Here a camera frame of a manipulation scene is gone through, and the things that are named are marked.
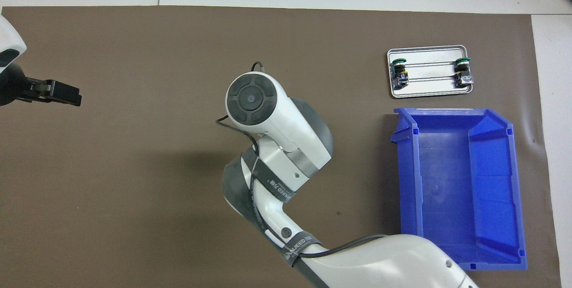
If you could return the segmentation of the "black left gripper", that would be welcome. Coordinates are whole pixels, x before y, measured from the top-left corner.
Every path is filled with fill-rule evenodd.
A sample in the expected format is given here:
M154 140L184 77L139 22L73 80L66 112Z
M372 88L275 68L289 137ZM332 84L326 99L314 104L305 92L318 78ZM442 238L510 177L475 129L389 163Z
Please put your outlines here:
M33 90L34 86L44 85L44 80L27 78L22 68L12 63L5 68L0 77L0 105L8 105L15 100L24 102L38 101L42 103L57 102L80 107L82 95L80 89L72 85L49 79L46 81L44 99L40 92Z

